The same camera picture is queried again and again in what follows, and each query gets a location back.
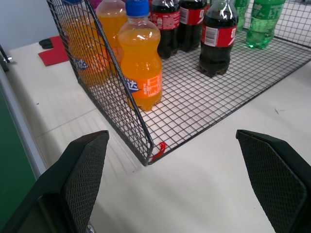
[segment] orange liquid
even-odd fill
[[[160,42],[160,33],[155,29],[142,28],[123,31],[119,34],[119,42],[124,56],[121,70],[126,79],[137,83],[162,75],[162,62],[156,51]],[[158,83],[158,93],[153,96],[143,96],[140,91],[132,92],[138,107],[150,111],[162,98],[162,79]]]
[[[67,34],[69,51],[84,84],[103,85],[112,67],[109,66],[110,59],[104,48],[104,41],[95,29],[94,21],[84,21],[80,18],[64,22],[63,29]]]
[[[118,33],[121,27],[127,22],[126,13],[125,11],[120,12],[120,9],[114,9],[109,13],[100,13],[97,17],[102,24],[115,57],[120,63],[123,57],[123,50],[118,41]]]

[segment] dark cola liquid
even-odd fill
[[[211,28],[231,28],[238,24],[238,17],[232,16],[229,11],[225,11],[222,19],[219,16],[220,12],[213,12],[210,17],[207,14],[204,17],[203,23]],[[225,74],[230,63],[230,52],[233,44],[230,47],[218,48],[205,45],[201,42],[201,54],[199,66],[209,77],[213,77],[216,73]]]
[[[151,12],[154,13],[174,13],[179,11],[179,5],[175,4],[174,6],[157,6],[151,5]],[[160,30],[161,39],[157,47],[157,53],[163,59],[169,58],[172,54],[176,54],[178,50],[177,42],[177,29],[172,30]]]
[[[184,1],[179,2],[180,7],[186,9],[202,9],[207,6],[207,1]],[[188,52],[199,47],[201,41],[202,24],[187,25],[180,23],[177,32],[177,40],[179,48],[182,51]]]

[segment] metal edge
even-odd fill
[[[38,179],[39,176],[46,171],[47,166],[42,159],[41,153],[38,150],[33,135],[28,127],[26,117],[2,68],[0,68],[0,87],[3,90],[4,98],[12,114],[12,118],[25,148],[35,178]]]
[[[250,98],[249,100],[247,100],[245,103],[241,104],[239,107],[237,107],[236,109],[232,110],[229,114],[226,114],[224,117],[220,118],[218,121],[213,122],[212,124],[210,124],[209,126],[207,126],[206,128],[202,129],[201,131],[197,132],[196,134],[194,134],[193,136],[191,136],[190,138],[188,138],[187,140],[183,141],[182,143],[178,144],[177,146],[173,147],[172,149],[170,149],[169,151],[165,152],[161,157],[154,159],[153,161],[150,161],[148,163],[148,165],[151,165],[153,163],[155,163],[156,161],[162,159],[164,156],[168,155],[169,153],[173,152],[174,150],[178,149],[179,147],[181,147],[182,145],[186,144],[187,142],[189,142],[190,140],[194,139],[196,136],[204,133],[206,130],[210,129],[212,126],[216,125],[217,123],[221,122],[222,120],[224,120],[225,118],[227,118],[228,116],[230,116],[232,113],[234,113],[235,111],[239,110],[240,108],[242,108],[244,105],[248,104],[250,101],[252,101],[253,99],[257,98],[258,96],[260,96],[262,93],[264,93],[266,90],[270,89],[271,87],[273,87],[274,85],[276,85],[277,83],[279,83],[280,81],[284,80],[285,78],[287,78],[288,76],[290,76],[292,73],[294,73],[295,71],[297,71],[298,69],[300,69],[301,67],[303,67],[305,64],[307,64],[308,62],[310,62],[310,60],[304,62],[301,64],[301,66],[291,70],[286,76],[284,76],[283,78],[281,78],[280,80],[276,81],[275,83],[271,84],[270,86],[268,86],[267,88],[261,90],[260,92],[258,92],[255,96],[253,96],[252,98]]]
[[[133,108],[134,108],[134,112],[135,112],[136,116],[138,117],[138,120],[140,121],[141,126],[142,126],[142,128],[143,128],[143,130],[144,130],[144,132],[145,132],[145,134],[146,134],[146,136],[147,136],[147,139],[148,139],[149,143],[150,143],[150,147],[149,147],[149,149],[148,149],[148,151],[147,151],[147,157],[146,157],[146,159],[145,159],[145,162],[143,163],[144,166],[147,166],[147,165],[148,165],[148,162],[149,162],[149,159],[150,159],[150,157],[151,157],[151,154],[152,154],[152,150],[153,150],[153,148],[155,147],[155,144],[154,144],[154,142],[153,142],[153,140],[152,140],[152,138],[151,138],[151,135],[150,135],[150,133],[149,133],[149,130],[148,130],[148,128],[147,128],[147,125],[146,125],[145,121],[143,120],[143,118],[142,118],[142,116],[141,116],[141,114],[140,114],[140,112],[139,112],[139,110],[138,110],[138,107],[137,107],[137,105],[136,105],[136,102],[135,102],[135,100],[134,100],[132,94],[131,94],[130,91],[128,90],[128,86],[127,86],[126,83],[125,83],[125,78],[124,78],[124,76],[123,76],[123,73],[122,73],[122,71],[121,71],[121,68],[120,68],[120,66],[119,66],[119,63],[117,62],[117,59],[115,58],[115,55],[114,55],[114,53],[113,53],[113,51],[112,51],[112,49],[111,49],[111,47],[110,47],[110,45],[109,45],[109,42],[108,42],[108,40],[107,40],[107,38],[106,38],[106,36],[105,36],[105,34],[104,34],[104,31],[103,31],[102,27],[99,27],[100,22],[99,22],[99,20],[98,20],[98,18],[97,18],[97,16],[96,16],[96,14],[95,14],[95,12],[94,12],[92,6],[89,4],[89,1],[86,0],[85,2],[86,2],[87,8],[89,9],[89,11],[90,11],[90,13],[91,13],[91,15],[92,15],[92,17],[93,17],[93,19],[94,19],[94,21],[95,21],[95,26],[96,26],[97,30],[99,31],[100,36],[101,36],[102,39],[104,40],[104,43],[105,43],[105,45],[106,45],[106,49],[108,50],[108,53],[110,54],[110,56],[111,56],[111,58],[112,58],[113,64],[114,64],[114,66],[115,66],[115,68],[116,68],[116,70],[117,70],[117,73],[118,73],[118,75],[119,75],[119,77],[120,77],[120,80],[121,80],[121,82],[122,82],[122,84],[123,84],[123,87],[124,87],[124,89],[125,89],[125,92],[126,92],[126,94],[127,94],[127,97],[130,99],[130,102],[131,102],[131,104],[132,104],[132,106],[133,106]]]
[[[74,72],[76,78],[78,79],[79,75],[78,75],[78,73],[76,72],[76,70],[74,69],[74,62],[73,62],[73,60],[72,60],[72,55],[71,55],[71,53],[70,53],[70,51],[69,51],[69,48],[68,48],[68,46],[67,46],[68,43],[67,43],[66,36],[64,35],[64,33],[63,33],[61,30],[59,30],[59,28],[62,29],[62,25],[59,23],[60,20],[59,20],[59,18],[58,18],[58,15],[54,13],[54,12],[56,12],[55,6],[54,6],[54,4],[53,4],[52,2],[50,2],[50,0],[47,0],[46,2],[47,2],[47,4],[48,4],[48,7],[49,7],[50,12],[51,12],[51,14],[52,14],[52,18],[53,18],[54,23],[55,23],[55,25],[56,25],[57,31],[58,31],[58,33],[59,33],[59,36],[61,37],[61,39],[62,39],[62,41],[63,41],[63,45],[64,45],[64,47],[65,47],[66,53],[68,54],[68,58],[69,58],[69,62],[70,62],[70,65],[71,65],[71,67],[72,67],[72,70],[73,70],[73,72]]]
[[[93,104],[96,106],[98,111],[105,117],[105,119],[108,121],[108,123],[112,126],[112,128],[117,132],[117,134],[120,136],[120,138],[125,142],[125,144],[129,147],[129,149],[134,153],[134,155],[138,158],[138,160],[144,165],[148,165],[148,160],[144,158],[144,156],[136,149],[136,147],[133,145],[133,143],[128,139],[128,137],[117,127],[117,125],[113,122],[113,120],[110,118],[109,114],[105,112],[105,110],[102,108],[102,106],[95,100],[92,93],[84,86],[79,83],[82,89],[84,89],[87,96],[91,99]]]

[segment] black wire mesh basket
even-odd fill
[[[69,6],[47,0],[76,78],[97,108],[145,166],[209,129],[311,60],[311,3],[285,2],[275,37],[264,50],[237,34],[225,75],[198,69],[200,48],[162,60],[163,97],[140,110],[88,0]]]

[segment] bottle cap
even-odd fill
[[[147,16],[149,14],[149,2],[148,0],[127,0],[125,9],[129,17]]]
[[[83,0],[62,0],[65,5],[81,3]]]

